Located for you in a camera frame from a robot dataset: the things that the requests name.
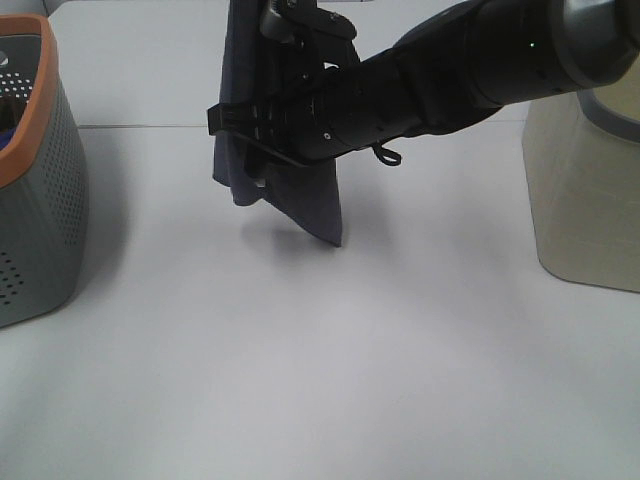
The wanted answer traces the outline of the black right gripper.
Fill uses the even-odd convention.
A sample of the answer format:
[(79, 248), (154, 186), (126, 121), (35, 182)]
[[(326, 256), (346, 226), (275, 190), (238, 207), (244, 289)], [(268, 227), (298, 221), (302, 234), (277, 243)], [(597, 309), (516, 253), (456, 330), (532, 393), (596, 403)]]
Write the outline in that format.
[(389, 48), (364, 61), (349, 41), (299, 35), (282, 44), (260, 34), (229, 38), (218, 104), (208, 130), (257, 151), (248, 168), (311, 169), (370, 149), (387, 166), (401, 154), (387, 143), (415, 127), (411, 56)]

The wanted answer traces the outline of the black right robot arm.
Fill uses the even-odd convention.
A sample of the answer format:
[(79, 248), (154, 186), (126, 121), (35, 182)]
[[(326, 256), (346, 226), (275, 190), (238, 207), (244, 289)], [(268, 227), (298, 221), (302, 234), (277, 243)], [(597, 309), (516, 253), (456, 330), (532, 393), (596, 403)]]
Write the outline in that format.
[(298, 168), (362, 149), (397, 166), (391, 140), (613, 84), (639, 54), (635, 1), (463, 1), (364, 60), (354, 25), (313, 1), (267, 1), (257, 25), (254, 92), (211, 107), (209, 132)]

